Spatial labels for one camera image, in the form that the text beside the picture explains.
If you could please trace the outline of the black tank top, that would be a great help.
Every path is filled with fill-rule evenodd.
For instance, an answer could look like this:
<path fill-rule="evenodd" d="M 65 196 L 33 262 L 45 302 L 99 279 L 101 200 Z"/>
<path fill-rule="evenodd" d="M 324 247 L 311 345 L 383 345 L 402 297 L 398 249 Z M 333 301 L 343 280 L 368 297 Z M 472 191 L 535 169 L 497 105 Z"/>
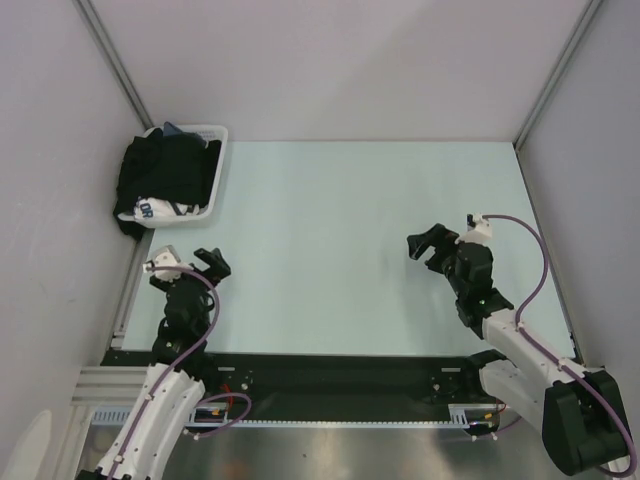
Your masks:
<path fill-rule="evenodd" d="M 189 137 L 164 137 L 161 128 L 134 138 L 121 162 L 113 210 L 123 234 L 139 240 L 145 232 L 137 222 L 119 218 L 121 214 L 133 215 L 139 198 L 198 205 L 200 210 L 209 204 L 222 142 L 207 141 L 202 147 Z"/>

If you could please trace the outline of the blue printed tank top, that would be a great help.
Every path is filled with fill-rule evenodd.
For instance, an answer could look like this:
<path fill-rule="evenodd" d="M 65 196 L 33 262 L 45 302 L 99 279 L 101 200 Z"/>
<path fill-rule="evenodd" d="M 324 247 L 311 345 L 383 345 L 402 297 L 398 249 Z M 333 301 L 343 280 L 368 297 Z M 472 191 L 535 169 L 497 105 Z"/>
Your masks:
<path fill-rule="evenodd" d="M 202 147 L 206 147 L 208 143 L 208 141 L 205 140 L 199 134 L 194 132 L 184 131 L 183 129 L 179 128 L 178 126 L 174 125 L 171 122 L 165 122 L 163 124 L 162 130 L 163 130 L 164 137 L 173 137 L 173 136 L 189 137 L 191 139 L 196 140 L 198 144 L 201 145 Z"/>

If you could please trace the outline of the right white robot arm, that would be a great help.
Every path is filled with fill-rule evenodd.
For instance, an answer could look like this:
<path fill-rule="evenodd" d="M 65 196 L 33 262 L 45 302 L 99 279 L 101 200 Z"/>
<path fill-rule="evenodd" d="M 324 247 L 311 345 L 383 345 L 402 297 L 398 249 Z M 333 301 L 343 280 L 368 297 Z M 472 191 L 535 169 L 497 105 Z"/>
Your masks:
<path fill-rule="evenodd" d="M 407 238 L 411 259 L 433 252 L 426 267 L 446 278 L 461 322 L 492 347 L 461 376 L 463 393 L 473 401 L 505 401 L 539 432 L 549 458 L 568 476 L 590 469 L 611 478 L 634 475 L 639 459 L 616 380 L 545 345 L 523 321 L 524 308 L 495 287 L 491 219 L 468 216 L 464 234 L 437 223 Z"/>

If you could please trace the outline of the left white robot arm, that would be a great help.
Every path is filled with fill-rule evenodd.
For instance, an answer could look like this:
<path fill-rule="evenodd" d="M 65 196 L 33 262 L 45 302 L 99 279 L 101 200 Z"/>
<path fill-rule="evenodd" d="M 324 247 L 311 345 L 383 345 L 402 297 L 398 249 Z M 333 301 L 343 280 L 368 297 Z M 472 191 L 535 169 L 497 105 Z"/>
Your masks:
<path fill-rule="evenodd" d="M 198 401 L 219 392 L 221 376 L 206 346 L 219 317 L 216 287 L 232 270 L 218 248 L 199 248 L 194 256 L 204 269 L 183 262 L 171 245 L 143 264 L 150 285 L 165 295 L 152 359 L 120 433 L 78 479 L 160 479 Z"/>

